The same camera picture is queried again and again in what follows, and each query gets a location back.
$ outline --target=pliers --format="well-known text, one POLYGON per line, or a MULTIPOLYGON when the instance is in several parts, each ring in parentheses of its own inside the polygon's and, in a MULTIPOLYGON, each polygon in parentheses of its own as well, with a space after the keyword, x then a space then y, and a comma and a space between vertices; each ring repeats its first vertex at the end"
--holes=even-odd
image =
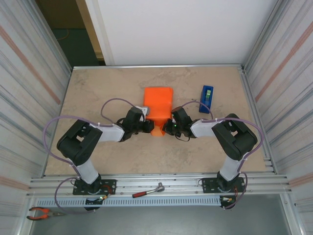
POLYGON ((38 217, 32 217, 32 216, 27 216, 26 218, 29 220, 42 220, 42 219, 48 219, 51 216, 61 216, 65 215, 64 213, 61 212, 54 212, 51 211, 50 209, 43 208, 43 207, 32 207, 29 209, 29 211, 42 211, 44 214, 38 217))

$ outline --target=orange object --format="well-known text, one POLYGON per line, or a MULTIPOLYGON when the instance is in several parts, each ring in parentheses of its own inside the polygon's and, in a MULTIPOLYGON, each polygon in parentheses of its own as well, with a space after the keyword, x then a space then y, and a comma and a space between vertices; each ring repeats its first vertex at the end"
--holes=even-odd
POLYGON ((155 122, 153 136, 164 136, 163 125, 172 118, 173 89, 171 87, 146 87, 143 106, 150 109, 147 119, 155 122))

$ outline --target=purple cable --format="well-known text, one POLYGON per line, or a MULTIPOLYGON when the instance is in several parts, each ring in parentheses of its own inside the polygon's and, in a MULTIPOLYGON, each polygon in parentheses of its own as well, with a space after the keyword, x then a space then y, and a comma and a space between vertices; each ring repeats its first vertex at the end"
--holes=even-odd
POLYGON ((104 115, 102 114, 102 112, 103 112, 104 106, 106 106, 107 103, 109 103, 109 102, 112 101, 112 100, 122 100, 122 101, 124 101, 124 102, 126 102, 126 103, 132 105, 133 107, 135 107, 131 102, 129 102, 128 100, 122 99, 122 98, 112 98, 112 99, 107 100, 107 101, 102 105, 102 107, 101 107, 100 115, 101 115, 104 119, 110 121, 111 123, 114 123, 114 122, 112 121, 112 119, 110 119, 110 118, 104 116, 104 115))
POLYGON ((69 178, 67 178, 67 179, 65 179, 65 180, 63 180, 62 182, 60 182, 60 184, 57 186, 57 189, 55 190, 55 192, 54 192, 54 202, 55 202, 55 204, 57 205, 57 207, 60 209, 60 210, 62 210, 63 212, 65 212, 65 213, 68 213, 68 214, 87 214, 87 213, 91 213, 91 212, 94 212, 94 211, 81 211, 81 212, 77 212, 77 211, 68 211, 68 210, 65 210, 63 207, 61 207, 60 205, 59 205, 59 203, 58 203, 58 201, 57 201, 57 193, 58 193, 58 190, 59 190, 59 188, 61 187, 61 185, 64 183, 64 182, 66 182, 67 180, 73 180, 73 179, 75 179, 75 180, 77 180, 77 177, 69 177, 69 178))
POLYGON ((44 130, 43 130, 43 142, 44 142, 44 148, 45 148, 45 150, 47 151, 47 153, 48 153, 49 155, 51 155, 52 157, 54 157, 54 158, 56 158, 56 159, 58 159, 58 160, 60 160, 60 161, 62 161, 62 162, 65 162, 65 163, 70 164, 70 165, 73 167, 73 169, 75 170, 75 172, 77 173, 77 175, 80 176, 80 173, 78 172, 78 170, 77 170, 76 166, 73 164, 73 162, 68 161, 68 160, 65 160, 65 159, 63 159, 63 158, 60 158, 60 157, 56 156, 55 154, 53 154, 53 153, 50 151, 50 149, 48 148, 48 145, 47 145, 47 143, 46 143, 46 136, 45 136, 45 134, 46 134, 46 132, 47 132, 47 128, 49 127, 49 125, 50 125, 52 122, 54 122, 54 121, 56 121, 56 120, 59 120, 59 119, 63 119, 63 118, 77 119, 77 120, 81 120, 81 121, 88 122, 88 123, 93 124, 93 125, 99 125, 100 127, 112 127, 112 125, 98 124, 98 123, 89 121, 89 120, 87 120, 87 119, 84 119, 84 118, 82 118, 82 117, 76 117, 76 116, 71 116, 71 115, 58 116, 58 117, 56 117, 56 118, 51 119, 51 120, 45 125, 44 130))
POLYGON ((190 104, 190 103, 198 103, 198 104, 200 104, 200 105, 203 105, 203 106, 209 111, 209 113, 210 113, 210 115, 211 115, 211 118, 214 119, 214 118, 213 118, 213 114, 212 114, 211 110, 209 109, 209 107, 207 107, 207 106, 206 106, 205 104, 203 104, 202 102, 193 100, 193 101, 189 101, 189 102, 183 104, 181 107, 184 107, 185 105, 190 104))
POLYGON ((247 120, 244 120, 244 119, 240 119, 240 118, 234 118, 234 117, 224 117, 224 118, 219 118, 219 119, 216 119, 216 120, 202 120, 202 122, 203 123, 210 123, 210 122, 215 122, 215 121, 225 121, 225 120, 231 120, 231 121, 241 121, 241 122, 244 122, 244 123, 247 123, 247 124, 249 124, 249 125, 251 125, 251 126, 253 126, 253 127, 255 127, 258 131, 259 131, 259 133, 260 133, 260 136, 261 136, 261 140, 260 140, 260 142, 259 142, 259 144, 253 149, 253 150, 251 150, 250 152, 248 152, 244 157, 243 157, 243 159, 242 159, 242 161, 241 161, 241 163, 240 163, 240 165, 239 165, 239 167, 238 167, 238 169, 237 169, 237 171, 239 172, 240 171, 240 169, 241 169, 241 167, 243 166, 243 164, 245 163, 245 160, 252 154, 252 153, 254 153, 256 150, 258 150, 260 147, 261 147, 261 145, 263 144, 263 140, 264 140, 264 133, 263 133, 263 131, 261 130, 261 128, 260 127, 258 127, 256 124, 254 124, 253 122, 251 122, 251 121, 247 121, 247 120))
POLYGON ((224 209, 229 209, 229 208, 232 208, 233 206, 235 206, 236 203, 239 202, 240 199, 242 199, 242 197, 244 196, 244 193, 246 192, 246 187, 248 185, 248 176, 246 175, 245 172, 241 172, 241 173, 244 174, 245 177, 246 177, 246 184, 245 184, 244 191, 242 192, 242 194, 238 197, 238 199, 234 203, 230 204, 229 206, 225 207, 224 209))

